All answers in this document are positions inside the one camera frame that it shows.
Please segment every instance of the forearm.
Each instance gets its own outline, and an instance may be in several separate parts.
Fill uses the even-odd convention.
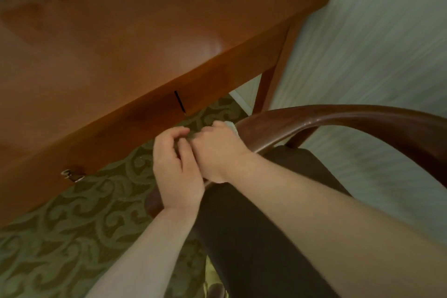
[[[163,297],[194,220],[193,214],[163,210],[95,284],[87,298]]]
[[[226,172],[343,298],[447,290],[445,248],[404,224],[255,154]]]

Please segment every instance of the person's left hand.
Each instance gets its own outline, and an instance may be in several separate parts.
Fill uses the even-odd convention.
[[[205,187],[191,146],[185,138],[189,131],[187,127],[174,127],[155,138],[153,170],[165,209],[185,210],[197,215]],[[180,158],[174,149],[177,138],[180,138]]]

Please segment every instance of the drawer front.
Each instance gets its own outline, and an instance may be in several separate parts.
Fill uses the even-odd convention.
[[[205,72],[194,81],[177,88],[187,115],[191,115],[245,82],[276,65],[287,30],[263,44],[238,54]]]
[[[138,106],[130,113],[104,119],[99,131],[86,126],[47,149],[3,170],[0,174],[0,226],[44,203],[73,185],[61,172],[92,174],[110,162],[126,157],[185,118],[174,93]]]

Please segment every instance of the desk top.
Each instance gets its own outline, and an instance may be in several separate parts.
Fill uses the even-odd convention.
[[[328,0],[0,0],[0,168]]]

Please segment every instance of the hand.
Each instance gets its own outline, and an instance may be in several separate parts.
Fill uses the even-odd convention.
[[[215,120],[191,141],[202,176],[215,182],[227,182],[229,167],[252,152],[224,122]]]
[[[197,215],[205,187],[191,146],[184,138],[189,131],[187,127],[174,127],[155,138],[153,169],[165,209]],[[180,158],[174,150],[177,138]]]

